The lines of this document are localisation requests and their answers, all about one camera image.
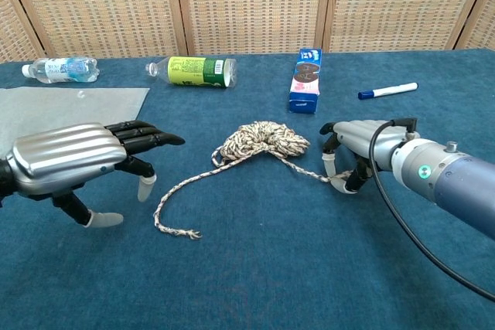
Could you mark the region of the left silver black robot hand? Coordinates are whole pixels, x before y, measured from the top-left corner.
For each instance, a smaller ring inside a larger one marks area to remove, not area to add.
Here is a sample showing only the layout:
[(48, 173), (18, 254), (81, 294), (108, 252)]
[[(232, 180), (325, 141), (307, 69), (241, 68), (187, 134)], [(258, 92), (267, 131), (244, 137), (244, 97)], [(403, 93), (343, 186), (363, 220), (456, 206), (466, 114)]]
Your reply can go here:
[(124, 220), (121, 214), (88, 209), (74, 190), (119, 170), (139, 177), (138, 200), (144, 202), (156, 173), (151, 163), (136, 155), (184, 142), (144, 121), (75, 124), (23, 136), (1, 159), (1, 197), (18, 193), (36, 201), (51, 199), (55, 207), (86, 228), (117, 226)]

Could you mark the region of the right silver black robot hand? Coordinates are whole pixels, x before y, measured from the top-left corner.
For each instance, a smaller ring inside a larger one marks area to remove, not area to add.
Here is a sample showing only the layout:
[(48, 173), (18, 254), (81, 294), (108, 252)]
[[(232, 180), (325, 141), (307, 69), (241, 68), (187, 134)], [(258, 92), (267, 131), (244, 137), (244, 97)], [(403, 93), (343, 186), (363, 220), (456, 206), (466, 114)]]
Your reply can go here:
[[(337, 191), (355, 194), (373, 176), (369, 160), (370, 142), (376, 130), (384, 123), (384, 121), (376, 120), (355, 120), (329, 122), (321, 127), (321, 134), (330, 135), (323, 145), (322, 159), (326, 174), (330, 177), (330, 184)], [(420, 134), (414, 128), (408, 130), (406, 124), (385, 128), (378, 135), (374, 146), (377, 170), (390, 172), (392, 170), (391, 159), (395, 150), (407, 141), (419, 137)], [(339, 175), (336, 170), (336, 150), (340, 145), (353, 152), (357, 162), (356, 168), (349, 175)]]

